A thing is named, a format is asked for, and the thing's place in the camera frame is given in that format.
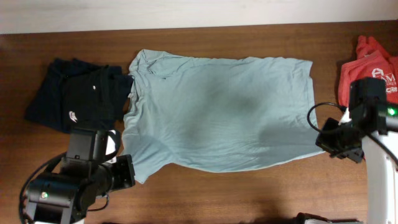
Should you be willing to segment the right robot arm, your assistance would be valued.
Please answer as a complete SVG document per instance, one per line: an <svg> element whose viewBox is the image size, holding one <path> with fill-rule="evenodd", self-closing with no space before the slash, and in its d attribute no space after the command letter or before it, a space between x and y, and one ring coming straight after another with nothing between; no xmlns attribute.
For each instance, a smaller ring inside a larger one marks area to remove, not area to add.
<svg viewBox="0 0 398 224"><path fill-rule="evenodd" d="M366 162L368 223L397 223L397 105L387 101L386 83L353 81L349 105L339 121L328 118L315 144L330 157Z"/></svg>

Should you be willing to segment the light blue t-shirt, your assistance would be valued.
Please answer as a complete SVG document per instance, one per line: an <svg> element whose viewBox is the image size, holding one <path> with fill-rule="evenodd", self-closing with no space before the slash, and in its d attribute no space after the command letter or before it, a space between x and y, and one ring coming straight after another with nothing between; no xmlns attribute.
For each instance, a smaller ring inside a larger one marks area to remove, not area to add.
<svg viewBox="0 0 398 224"><path fill-rule="evenodd" d="M312 63L283 57L196 58L141 50L124 116L124 153L144 183L167 164L259 170L321 153Z"/></svg>

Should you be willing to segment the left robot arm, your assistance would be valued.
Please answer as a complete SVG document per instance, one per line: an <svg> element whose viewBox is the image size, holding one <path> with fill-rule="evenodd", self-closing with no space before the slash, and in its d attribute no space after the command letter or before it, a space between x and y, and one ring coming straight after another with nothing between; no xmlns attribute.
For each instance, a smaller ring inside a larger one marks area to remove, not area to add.
<svg viewBox="0 0 398 224"><path fill-rule="evenodd" d="M74 129L67 152L42 164L19 194L21 223L83 223L98 198L135 184L117 130Z"/></svg>

